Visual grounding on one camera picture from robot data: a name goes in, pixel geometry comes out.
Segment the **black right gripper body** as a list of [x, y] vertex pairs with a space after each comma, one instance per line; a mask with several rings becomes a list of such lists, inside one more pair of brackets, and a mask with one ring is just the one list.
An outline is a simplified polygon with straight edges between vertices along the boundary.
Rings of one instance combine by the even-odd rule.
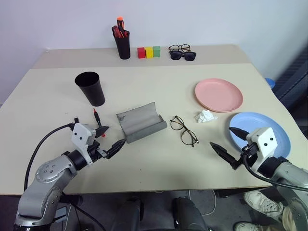
[[257, 144], [251, 143], [242, 148], [241, 162], [244, 163], [244, 157], [248, 165], [253, 165], [257, 160]]

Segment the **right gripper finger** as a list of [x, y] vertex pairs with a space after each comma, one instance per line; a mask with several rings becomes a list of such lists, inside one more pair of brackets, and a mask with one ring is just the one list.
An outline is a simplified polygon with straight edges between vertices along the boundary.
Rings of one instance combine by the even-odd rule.
[[236, 128], [236, 127], [229, 127], [229, 130], [237, 137], [239, 137], [240, 139], [246, 141], [247, 140], [247, 135], [248, 132], [245, 130], [242, 130], [240, 128]]
[[233, 156], [231, 156], [226, 149], [221, 147], [220, 145], [210, 142], [211, 147], [214, 149], [214, 151], [227, 163], [230, 164], [233, 170], [236, 170], [240, 165], [241, 162], [236, 160]]

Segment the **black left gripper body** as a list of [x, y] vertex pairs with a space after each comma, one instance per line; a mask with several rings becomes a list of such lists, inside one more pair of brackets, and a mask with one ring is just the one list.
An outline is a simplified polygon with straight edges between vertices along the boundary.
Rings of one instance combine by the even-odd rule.
[[92, 145], [89, 145], [87, 151], [92, 162], [96, 162], [101, 158], [107, 157], [107, 153], [100, 149], [100, 144], [97, 141], [94, 141]]

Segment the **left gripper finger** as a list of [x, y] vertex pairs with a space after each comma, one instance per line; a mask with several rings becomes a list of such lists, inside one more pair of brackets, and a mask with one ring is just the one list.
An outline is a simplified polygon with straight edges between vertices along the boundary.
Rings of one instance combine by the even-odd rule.
[[105, 158], [106, 159], [112, 158], [116, 153], [118, 153], [121, 150], [125, 142], [126, 142], [126, 139], [121, 139], [121, 140], [118, 140], [116, 143], [114, 143], [109, 150], [105, 151], [106, 153]]
[[96, 135], [95, 138], [98, 138], [100, 136], [103, 136], [105, 134], [105, 132], [109, 129], [109, 126], [101, 126], [98, 127], [95, 131], [96, 131]]

